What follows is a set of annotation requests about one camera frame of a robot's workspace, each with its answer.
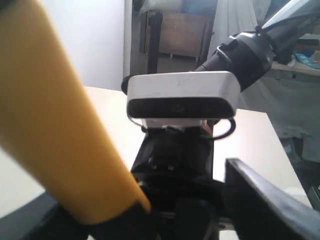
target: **black pole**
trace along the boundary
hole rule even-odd
[[[148,49],[147,74],[156,74],[158,70],[158,57],[160,47],[160,36],[162,27],[163,14],[161,12],[153,12],[149,17],[150,42]]]

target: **white wall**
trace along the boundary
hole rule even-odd
[[[83,84],[120,90],[124,76],[125,1],[41,0],[41,2]],[[131,16],[126,21],[128,28],[128,21],[131,25]],[[127,46],[125,52],[128,58],[130,49],[128,50]],[[130,55],[129,60],[126,59],[125,62],[126,65],[130,65]]]

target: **yellow cylinder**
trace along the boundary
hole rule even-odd
[[[1,10],[0,36],[1,146],[82,224],[150,211],[40,4]]]

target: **white curtain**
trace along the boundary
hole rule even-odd
[[[209,56],[228,36],[253,31],[255,11],[266,7],[265,0],[218,0]],[[303,156],[320,161],[320,78],[307,83],[262,77],[241,94],[238,107],[267,113],[279,137],[304,138]]]

